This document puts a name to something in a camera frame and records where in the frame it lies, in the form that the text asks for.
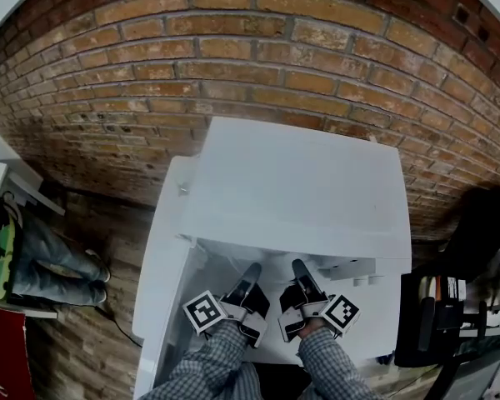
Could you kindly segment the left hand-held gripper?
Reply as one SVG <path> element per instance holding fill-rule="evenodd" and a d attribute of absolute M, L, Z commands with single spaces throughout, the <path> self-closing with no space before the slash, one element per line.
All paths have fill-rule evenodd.
<path fill-rule="evenodd" d="M 262 272 L 260 263 L 252 263 L 228 294 L 216 299 L 207 290 L 182 306 L 197 334 L 205 333 L 223 320 L 237 324 L 241 334 L 257 348 L 268 328 L 266 316 L 270 302 L 257 285 Z"/>

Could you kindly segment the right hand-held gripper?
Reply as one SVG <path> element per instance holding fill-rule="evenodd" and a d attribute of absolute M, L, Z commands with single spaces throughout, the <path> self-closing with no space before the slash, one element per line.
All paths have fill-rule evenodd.
<path fill-rule="evenodd" d="M 323 319 L 335 337 L 342 337 L 358 320 L 359 308 L 344 295 L 319 292 L 302 259 L 292 261 L 292 270 L 298 284 L 288 286 L 279 299 L 282 315 L 278 323 L 283 340 L 290 343 L 311 318 Z"/>

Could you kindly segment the person's left forearm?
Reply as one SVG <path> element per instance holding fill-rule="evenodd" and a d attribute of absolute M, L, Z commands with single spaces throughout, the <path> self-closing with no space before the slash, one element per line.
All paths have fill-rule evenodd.
<path fill-rule="evenodd" d="M 220 323 L 196 352 L 186 352 L 163 384 L 138 400 L 263 400 L 255 367 L 244 362 L 248 339 Z"/>

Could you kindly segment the person's right forearm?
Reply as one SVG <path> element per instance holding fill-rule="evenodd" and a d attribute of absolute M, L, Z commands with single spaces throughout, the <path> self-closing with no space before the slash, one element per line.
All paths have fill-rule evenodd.
<path fill-rule="evenodd" d="M 385 400 L 366 384 L 322 318 L 309 319 L 297 335 L 298 356 L 312 380 L 298 400 Z"/>

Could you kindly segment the white table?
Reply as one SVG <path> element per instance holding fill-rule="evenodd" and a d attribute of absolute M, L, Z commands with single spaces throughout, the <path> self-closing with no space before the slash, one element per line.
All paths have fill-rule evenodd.
<path fill-rule="evenodd" d="M 203 344 L 203 337 L 196 334 L 183 305 L 207 290 L 219 298 L 242 276 L 206 250 L 207 246 L 229 243 L 193 240 L 179 232 L 178 224 L 189 199 L 186 190 L 197 162 L 193 157 L 175 157 L 171 161 L 144 253 L 132 331 L 143 340 L 139 368 L 150 373 L 168 372 L 187 350 Z M 345 279 L 340 264 L 333 259 L 325 268 L 308 269 L 325 293 L 344 295 L 360 310 L 358 320 L 337 342 L 356 364 L 389 354 L 398 335 L 399 277 Z M 271 307 L 262 344 L 247 352 L 247 360 L 273 364 L 300 362 L 296 356 L 298 341 L 285 343 L 278 325 L 279 296 L 289 282 L 258 281 Z"/>

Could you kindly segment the black equipment rack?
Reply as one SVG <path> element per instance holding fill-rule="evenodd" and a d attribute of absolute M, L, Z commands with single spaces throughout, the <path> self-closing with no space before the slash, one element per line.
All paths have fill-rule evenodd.
<path fill-rule="evenodd" d="M 401 276 L 394 364 L 422 368 L 445 363 L 468 340 L 477 345 L 500 338 L 500 325 L 488 326 L 484 300 L 467 312 L 468 284 L 448 275 L 411 272 Z"/>

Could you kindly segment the black office chair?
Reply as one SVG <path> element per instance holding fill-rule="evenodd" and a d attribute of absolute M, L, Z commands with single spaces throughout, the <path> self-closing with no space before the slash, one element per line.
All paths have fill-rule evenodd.
<path fill-rule="evenodd" d="M 473 280 L 500 248 L 500 187 L 467 193 L 461 217 L 442 253 L 444 272 Z"/>

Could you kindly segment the gray laptop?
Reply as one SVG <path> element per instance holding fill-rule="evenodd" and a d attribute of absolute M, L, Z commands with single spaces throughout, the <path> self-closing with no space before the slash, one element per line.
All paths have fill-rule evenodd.
<path fill-rule="evenodd" d="M 500 368 L 500 348 L 467 353 L 442 366 L 424 400 L 481 400 Z"/>

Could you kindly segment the white low shelf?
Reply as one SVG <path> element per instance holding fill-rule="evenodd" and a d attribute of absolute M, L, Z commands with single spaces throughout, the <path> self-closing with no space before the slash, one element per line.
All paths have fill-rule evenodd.
<path fill-rule="evenodd" d="M 12 312 L 23 313 L 29 318 L 57 319 L 58 312 L 48 307 L 26 307 L 17 304 L 8 304 L 7 308 Z"/>

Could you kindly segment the black green backpack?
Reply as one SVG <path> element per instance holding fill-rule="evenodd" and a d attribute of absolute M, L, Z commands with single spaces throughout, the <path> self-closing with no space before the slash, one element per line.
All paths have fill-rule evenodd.
<path fill-rule="evenodd" d="M 14 196 L 0 197 L 0 301 L 11 295 L 23 240 L 23 219 Z"/>

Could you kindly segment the red cabinet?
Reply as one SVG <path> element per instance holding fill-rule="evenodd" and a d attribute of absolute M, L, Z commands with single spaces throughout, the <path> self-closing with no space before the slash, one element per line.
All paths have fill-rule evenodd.
<path fill-rule="evenodd" d="M 0 308 L 0 400 L 36 400 L 25 321 L 23 313 Z"/>

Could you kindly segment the white side desk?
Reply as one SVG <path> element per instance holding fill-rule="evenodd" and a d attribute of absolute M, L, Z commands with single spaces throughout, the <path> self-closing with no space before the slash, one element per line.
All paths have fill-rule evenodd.
<path fill-rule="evenodd" d="M 11 193 L 19 206 L 42 204 L 60 216 L 66 211 L 39 191 L 43 177 L 0 137 L 0 196 Z"/>

